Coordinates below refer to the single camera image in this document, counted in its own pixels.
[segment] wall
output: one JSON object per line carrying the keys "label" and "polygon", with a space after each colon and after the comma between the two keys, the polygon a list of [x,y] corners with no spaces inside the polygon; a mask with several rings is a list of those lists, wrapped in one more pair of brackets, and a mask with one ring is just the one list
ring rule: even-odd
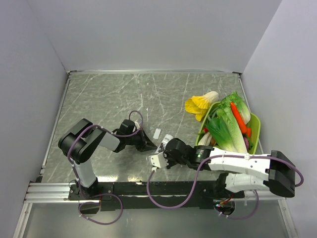
{"label": "wall", "polygon": [[264,150],[281,150],[305,176],[288,199],[304,238],[317,233],[316,26],[317,1],[283,0],[242,74]]}
{"label": "wall", "polygon": [[66,70],[242,72],[281,0],[27,0]]}
{"label": "wall", "polygon": [[66,72],[26,1],[1,1],[0,32],[0,231],[12,237],[44,159]]}

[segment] marble surface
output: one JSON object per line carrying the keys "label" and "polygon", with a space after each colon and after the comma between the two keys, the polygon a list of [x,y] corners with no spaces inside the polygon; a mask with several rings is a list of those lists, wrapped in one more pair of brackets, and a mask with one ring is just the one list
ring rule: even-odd
{"label": "marble surface", "polygon": [[[144,116],[145,132],[154,144],[159,145],[168,133],[194,146],[201,123],[184,110],[184,103],[193,95],[209,91],[217,91],[220,100],[232,91],[237,91],[243,98],[239,77],[232,73],[72,73],[42,182],[75,179],[57,143],[82,118],[113,130],[128,118],[131,110],[139,110]],[[156,128],[161,129],[161,133],[155,140]],[[127,146],[116,154],[99,146],[92,156],[92,165],[99,181],[146,181],[151,172],[146,157],[153,153],[141,153]],[[152,180],[193,180],[195,172],[176,165],[170,170],[158,170]],[[218,174],[202,171],[199,180],[215,180]]]}

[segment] lettuce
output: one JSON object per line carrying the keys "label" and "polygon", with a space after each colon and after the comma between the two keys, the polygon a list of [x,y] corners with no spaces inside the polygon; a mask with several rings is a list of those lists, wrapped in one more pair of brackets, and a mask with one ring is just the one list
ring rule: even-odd
{"label": "lettuce", "polygon": [[233,141],[233,145],[236,148],[237,152],[247,153],[248,151],[244,143],[241,130],[239,128],[236,118],[234,117],[231,111],[231,108],[230,107],[225,107],[224,109],[219,108],[216,113],[218,118],[223,119],[223,121],[225,122],[227,129],[229,131],[229,134],[231,136],[231,139]]}
{"label": "lettuce", "polygon": [[251,119],[251,114],[247,105],[243,102],[242,98],[238,95],[236,91],[222,99],[219,107],[223,109],[230,108],[231,102],[233,102],[237,106],[237,109],[244,121],[244,124],[246,125]]}
{"label": "lettuce", "polygon": [[222,150],[237,152],[223,118],[212,118],[207,129]]}

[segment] yellow cloth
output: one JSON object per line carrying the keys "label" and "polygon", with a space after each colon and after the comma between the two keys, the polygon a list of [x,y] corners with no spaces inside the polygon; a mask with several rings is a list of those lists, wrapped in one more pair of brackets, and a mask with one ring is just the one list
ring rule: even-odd
{"label": "yellow cloth", "polygon": [[218,93],[211,91],[203,96],[193,96],[185,102],[185,110],[195,114],[197,121],[201,121],[206,115],[211,104],[218,100]]}

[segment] basket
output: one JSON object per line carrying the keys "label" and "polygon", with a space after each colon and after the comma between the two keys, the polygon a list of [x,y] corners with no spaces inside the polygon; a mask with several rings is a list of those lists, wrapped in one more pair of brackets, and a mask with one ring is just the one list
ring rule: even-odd
{"label": "basket", "polygon": [[[198,142],[200,141],[200,139],[204,136],[203,129],[207,126],[207,124],[209,123],[209,118],[212,116],[210,115],[210,113],[219,105],[220,102],[215,102],[211,105],[211,107],[209,108],[202,126],[200,127],[199,130],[199,135],[197,136],[196,139],[196,143],[195,145],[198,145]],[[250,142],[253,144],[253,147],[251,148],[251,150],[249,151],[250,154],[254,155],[257,147],[258,147],[258,142],[259,142],[259,136],[260,136],[260,128],[261,128],[261,121],[260,119],[254,115],[253,113],[251,113],[251,120],[248,122],[248,127],[250,127],[252,129],[252,134],[251,134],[251,138],[250,138]]]}

